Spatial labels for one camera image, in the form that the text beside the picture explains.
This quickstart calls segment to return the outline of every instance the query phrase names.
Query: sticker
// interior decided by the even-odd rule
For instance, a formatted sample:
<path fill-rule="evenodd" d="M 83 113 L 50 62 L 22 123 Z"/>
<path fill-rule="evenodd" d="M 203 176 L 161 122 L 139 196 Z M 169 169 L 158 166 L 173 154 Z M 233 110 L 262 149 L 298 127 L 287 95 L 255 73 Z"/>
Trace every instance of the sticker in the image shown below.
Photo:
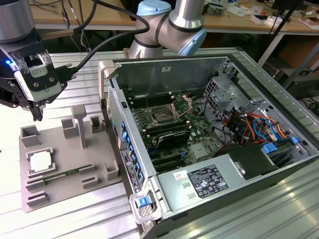
<path fill-rule="evenodd" d="M 187 175 L 200 198 L 206 198 L 228 188 L 215 164 L 192 171 Z"/>
<path fill-rule="evenodd" d="M 122 159 L 124 161 L 125 169 L 127 172 L 127 175 L 130 179 L 131 186 L 135 193 L 139 192 L 141 190 L 140 183 L 136 178 L 134 165 L 130 161 L 129 154 L 127 150 L 121 150 Z"/>
<path fill-rule="evenodd" d="M 168 72 L 168 71 L 170 71 L 170 69 L 171 69 L 171 67 L 163 67 L 163 68 L 161 69 L 161 71 L 162 71 L 162 72 Z"/>
<path fill-rule="evenodd" d="M 179 180 L 179 179 L 187 177 L 187 171 L 186 170 L 179 171 L 179 172 L 173 173 L 173 175 L 176 180 Z"/>

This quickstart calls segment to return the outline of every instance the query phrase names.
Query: chipset heatsink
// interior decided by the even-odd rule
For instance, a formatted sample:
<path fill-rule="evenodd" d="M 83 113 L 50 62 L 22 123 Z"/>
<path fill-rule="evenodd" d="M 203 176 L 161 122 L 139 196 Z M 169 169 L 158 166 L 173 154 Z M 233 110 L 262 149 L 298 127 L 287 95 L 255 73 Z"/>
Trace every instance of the chipset heatsink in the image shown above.
<path fill-rule="evenodd" d="M 196 159 L 208 156 L 208 152 L 202 143 L 193 144 L 190 147 L 190 150 L 192 151 Z"/>

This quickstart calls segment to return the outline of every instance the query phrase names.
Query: electronic equipment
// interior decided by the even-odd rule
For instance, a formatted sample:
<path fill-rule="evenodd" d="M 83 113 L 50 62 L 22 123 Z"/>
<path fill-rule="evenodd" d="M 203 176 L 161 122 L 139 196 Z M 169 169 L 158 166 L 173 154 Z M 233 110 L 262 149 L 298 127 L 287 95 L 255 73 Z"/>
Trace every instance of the electronic equipment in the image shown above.
<path fill-rule="evenodd" d="M 99 79 L 102 112 L 143 238 L 319 157 L 319 141 L 231 54 L 102 61 L 99 69 L 111 83 L 104 93 Z"/>
<path fill-rule="evenodd" d="M 272 5 L 272 9 L 278 10 L 273 12 L 274 16 L 278 16 L 282 19 L 285 18 L 285 11 L 289 10 L 295 3 L 295 0 L 275 0 L 274 4 Z M 300 3 L 297 5 L 296 7 L 296 11 L 299 10 L 306 10 L 307 6 L 304 5 L 304 1 L 300 1 Z"/>

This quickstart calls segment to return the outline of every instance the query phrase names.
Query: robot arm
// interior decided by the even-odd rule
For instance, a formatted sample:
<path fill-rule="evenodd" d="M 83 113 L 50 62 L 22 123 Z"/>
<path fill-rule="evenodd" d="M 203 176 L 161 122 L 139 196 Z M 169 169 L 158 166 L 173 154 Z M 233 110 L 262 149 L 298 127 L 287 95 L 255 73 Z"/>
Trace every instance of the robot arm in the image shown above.
<path fill-rule="evenodd" d="M 126 10 L 93 0 L 88 19 L 68 35 L 81 31 L 93 18 L 97 3 L 128 13 Z M 202 44 L 206 31 L 201 15 L 204 0 L 177 0 L 176 8 L 160 0 L 140 3 L 137 34 L 130 48 L 130 58 L 157 57 L 162 46 L 179 56 L 193 54 Z M 67 82 L 103 45 L 125 32 L 105 40 L 76 67 L 54 68 L 51 57 L 43 47 L 34 28 L 28 0 L 0 1 L 0 104 L 11 108 L 21 106 L 30 110 L 34 120 L 42 120 L 45 104 L 53 102 L 67 87 Z"/>
<path fill-rule="evenodd" d="M 178 56 L 193 55 L 203 43 L 204 0 L 177 0 L 175 9 L 160 0 L 145 0 L 139 4 L 137 15 L 150 24 L 150 30 L 135 36 L 129 58 L 163 56 L 162 46 Z M 137 20 L 137 29 L 144 25 Z"/>
<path fill-rule="evenodd" d="M 73 77 L 70 65 L 54 68 L 34 28 L 28 0 L 0 1 L 0 104 L 30 110 L 42 120 Z"/>

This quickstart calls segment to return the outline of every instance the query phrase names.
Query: blue cable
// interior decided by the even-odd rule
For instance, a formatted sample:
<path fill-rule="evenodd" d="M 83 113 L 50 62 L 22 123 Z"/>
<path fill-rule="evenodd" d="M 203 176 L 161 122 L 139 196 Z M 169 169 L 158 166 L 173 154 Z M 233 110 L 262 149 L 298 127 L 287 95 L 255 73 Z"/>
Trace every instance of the blue cable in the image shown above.
<path fill-rule="evenodd" d="M 262 120 L 264 120 L 267 124 L 269 124 L 269 126 L 270 126 L 270 128 L 271 128 L 271 130 L 272 130 L 272 132 L 273 132 L 273 134 L 274 134 L 274 136 L 277 138 L 277 133 L 276 133 L 276 131 L 275 131 L 273 125 L 269 122 L 268 119 L 265 119 L 265 118 L 262 118 L 262 117 L 256 118 L 256 119 L 254 120 L 253 127 L 254 127 L 255 133 L 256 133 L 258 136 L 260 136 L 261 138 L 263 138 L 263 139 L 267 142 L 266 137 L 264 137 L 263 135 L 261 135 L 261 134 L 259 134 L 259 133 L 257 132 L 257 129 L 256 129 L 256 120 L 258 120 L 258 119 L 262 119 Z"/>
<path fill-rule="evenodd" d="M 254 132 L 256 133 L 256 135 L 260 136 L 260 137 L 263 138 L 266 142 L 268 142 L 267 138 L 264 137 L 262 134 L 259 134 L 258 131 L 257 131 L 257 129 L 256 129 L 256 120 L 257 120 L 257 119 L 255 119 L 254 122 L 253 122 Z"/>

